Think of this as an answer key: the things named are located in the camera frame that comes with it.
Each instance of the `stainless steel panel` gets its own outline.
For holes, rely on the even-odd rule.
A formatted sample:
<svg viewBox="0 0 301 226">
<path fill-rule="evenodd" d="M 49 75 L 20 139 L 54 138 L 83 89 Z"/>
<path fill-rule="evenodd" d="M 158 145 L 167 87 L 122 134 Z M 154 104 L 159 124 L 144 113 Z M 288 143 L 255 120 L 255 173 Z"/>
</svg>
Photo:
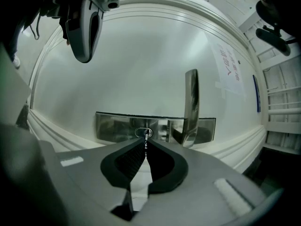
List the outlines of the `stainless steel panel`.
<svg viewBox="0 0 301 226">
<path fill-rule="evenodd" d="M 175 137 L 181 136 L 184 118 L 165 118 L 151 116 L 135 116 L 96 112 L 96 136 L 104 144 L 122 142 L 137 138 L 138 128 L 150 128 L 152 139 L 177 144 Z M 198 132 L 194 144 L 210 142 L 214 138 L 215 118 L 199 118 Z"/>
</svg>

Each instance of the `white sticker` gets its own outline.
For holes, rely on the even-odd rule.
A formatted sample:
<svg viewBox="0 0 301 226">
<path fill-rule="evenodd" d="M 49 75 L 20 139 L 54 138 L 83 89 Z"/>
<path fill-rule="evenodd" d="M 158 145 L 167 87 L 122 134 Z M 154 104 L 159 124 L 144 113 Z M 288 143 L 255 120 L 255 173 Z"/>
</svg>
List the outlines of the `white sticker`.
<svg viewBox="0 0 301 226">
<path fill-rule="evenodd" d="M 73 164 L 77 164 L 77 163 L 80 163 L 80 162 L 83 162 L 83 161 L 84 161 L 84 159 L 82 157 L 77 156 L 77 157 L 74 157 L 74 158 L 70 158 L 70 159 L 61 161 L 61 165 L 63 167 L 68 167 L 68 166 L 71 166 Z"/>
<path fill-rule="evenodd" d="M 207 38 L 217 64 L 221 85 L 227 91 L 244 96 L 242 76 L 233 48 L 213 35 L 207 35 Z"/>
</svg>

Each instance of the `white foam strip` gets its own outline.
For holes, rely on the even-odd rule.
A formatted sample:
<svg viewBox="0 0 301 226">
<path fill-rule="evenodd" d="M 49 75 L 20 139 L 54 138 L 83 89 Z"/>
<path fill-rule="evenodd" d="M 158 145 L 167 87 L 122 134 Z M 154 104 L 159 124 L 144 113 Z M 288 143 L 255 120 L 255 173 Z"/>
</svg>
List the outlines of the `white foam strip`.
<svg viewBox="0 0 301 226">
<path fill-rule="evenodd" d="M 70 158 L 70 159 L 67 159 L 65 161 L 61 161 L 61 165 L 63 167 L 68 167 L 68 166 L 71 166 L 71 165 L 74 165 L 74 164 L 77 164 L 77 163 L 80 163 L 80 162 L 83 162 L 84 159 L 80 156 L 77 156 L 77 157 L 74 157 L 74 158 Z"/>
<path fill-rule="evenodd" d="M 214 185 L 220 191 L 231 211 L 241 217 L 250 212 L 252 207 L 242 198 L 224 178 L 217 179 Z"/>
</svg>

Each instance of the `white paper sign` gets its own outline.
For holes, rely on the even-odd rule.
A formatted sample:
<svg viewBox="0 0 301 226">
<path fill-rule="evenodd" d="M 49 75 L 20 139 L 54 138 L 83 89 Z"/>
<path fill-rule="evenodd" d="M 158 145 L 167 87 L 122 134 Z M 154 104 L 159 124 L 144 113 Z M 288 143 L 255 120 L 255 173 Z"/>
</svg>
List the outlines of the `white paper sign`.
<svg viewBox="0 0 301 226">
<path fill-rule="evenodd" d="M 214 54 L 222 86 L 227 91 L 244 96 L 244 85 L 233 48 L 213 35 L 207 35 L 207 38 Z"/>
</svg>

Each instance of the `dark cable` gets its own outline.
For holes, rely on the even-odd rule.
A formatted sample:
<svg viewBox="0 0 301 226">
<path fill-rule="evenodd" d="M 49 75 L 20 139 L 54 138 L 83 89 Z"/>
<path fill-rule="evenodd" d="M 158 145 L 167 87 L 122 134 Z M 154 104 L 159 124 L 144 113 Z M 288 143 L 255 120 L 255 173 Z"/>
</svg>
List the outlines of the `dark cable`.
<svg viewBox="0 0 301 226">
<path fill-rule="evenodd" d="M 41 19 L 41 15 L 39 14 L 39 17 L 38 17 L 38 20 L 37 20 L 37 26 L 36 26 L 36 32 L 37 32 L 37 35 L 35 34 L 34 30 L 32 29 L 32 25 L 29 25 L 32 33 L 33 33 L 33 36 L 34 36 L 34 39 L 35 40 L 38 40 L 40 38 L 40 33 L 39 33 L 39 23 L 40 23 L 40 19 Z"/>
</svg>

